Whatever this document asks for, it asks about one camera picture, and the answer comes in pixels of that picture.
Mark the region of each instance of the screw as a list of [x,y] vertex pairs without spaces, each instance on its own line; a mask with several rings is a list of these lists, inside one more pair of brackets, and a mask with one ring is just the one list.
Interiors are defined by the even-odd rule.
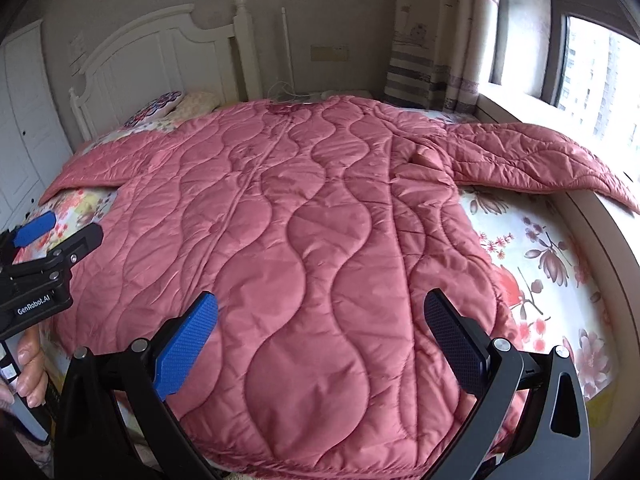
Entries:
[[79,346],[78,348],[76,348],[76,351],[74,352],[74,357],[76,359],[84,359],[86,357],[86,353],[87,353],[86,346]]
[[569,351],[568,351],[568,349],[567,349],[567,348],[565,348],[564,346],[562,346],[562,345],[558,345],[558,346],[556,346],[555,350],[556,350],[556,354],[557,354],[559,357],[563,357],[563,358],[567,358],[567,357],[569,357]]
[[146,350],[146,347],[148,347],[149,344],[146,341],[146,339],[136,339],[133,343],[131,343],[131,349],[139,354],[140,352],[144,352]]
[[511,343],[509,343],[506,339],[499,337],[494,341],[494,347],[500,352],[508,352],[511,350]]

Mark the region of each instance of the striped curtain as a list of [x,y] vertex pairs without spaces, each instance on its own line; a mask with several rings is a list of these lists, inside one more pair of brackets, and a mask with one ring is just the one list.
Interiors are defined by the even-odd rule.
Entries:
[[397,0],[385,100],[474,113],[489,81],[499,0]]

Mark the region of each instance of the white wardrobe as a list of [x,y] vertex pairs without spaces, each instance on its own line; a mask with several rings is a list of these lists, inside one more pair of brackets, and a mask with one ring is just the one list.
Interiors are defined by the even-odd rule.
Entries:
[[41,22],[0,44],[0,231],[24,222],[72,154],[51,99]]

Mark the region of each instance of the human hand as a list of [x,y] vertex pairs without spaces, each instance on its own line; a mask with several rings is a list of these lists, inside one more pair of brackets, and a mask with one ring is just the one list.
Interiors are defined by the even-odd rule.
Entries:
[[[27,399],[30,408],[39,406],[44,401],[49,378],[44,371],[44,354],[40,348],[40,330],[37,325],[25,330],[18,342],[18,362],[23,366],[22,373],[15,383],[18,395]],[[0,381],[0,401],[9,405],[14,403],[14,396],[2,381]]]

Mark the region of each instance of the wall outlet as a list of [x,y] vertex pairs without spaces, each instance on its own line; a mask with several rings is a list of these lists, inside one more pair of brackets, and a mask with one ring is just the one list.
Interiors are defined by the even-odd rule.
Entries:
[[348,61],[349,45],[311,45],[311,61]]

